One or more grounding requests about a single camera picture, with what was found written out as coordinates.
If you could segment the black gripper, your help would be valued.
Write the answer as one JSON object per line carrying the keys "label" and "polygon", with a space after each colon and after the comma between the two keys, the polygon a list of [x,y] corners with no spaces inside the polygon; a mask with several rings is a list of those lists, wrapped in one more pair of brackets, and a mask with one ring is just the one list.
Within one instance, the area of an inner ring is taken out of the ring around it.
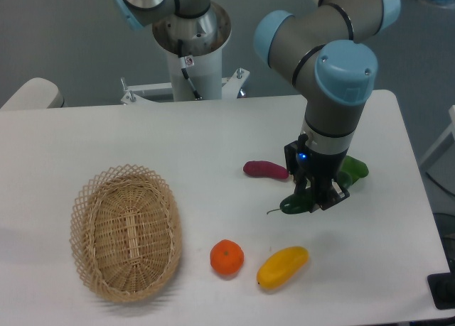
{"label": "black gripper", "polygon": [[309,185],[313,201],[310,212],[327,210],[338,203],[338,195],[350,195],[348,189],[337,183],[346,151],[323,154],[306,147],[307,158],[299,162],[299,170],[294,175],[294,194],[305,196]]}

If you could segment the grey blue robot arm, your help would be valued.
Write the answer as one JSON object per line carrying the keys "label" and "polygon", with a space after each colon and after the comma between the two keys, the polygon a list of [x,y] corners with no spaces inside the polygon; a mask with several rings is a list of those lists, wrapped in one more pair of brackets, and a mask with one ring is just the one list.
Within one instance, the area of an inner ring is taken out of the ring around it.
{"label": "grey blue robot arm", "polygon": [[[113,0],[133,30],[147,26],[169,55],[176,101],[219,99],[221,61],[231,26],[212,0]],[[297,140],[284,148],[294,193],[280,204],[285,214],[327,210],[349,196],[368,169],[353,173],[348,149],[371,96],[378,61],[364,40],[400,15],[400,0],[317,0],[308,16],[273,11],[258,24],[256,54],[306,99]]]}

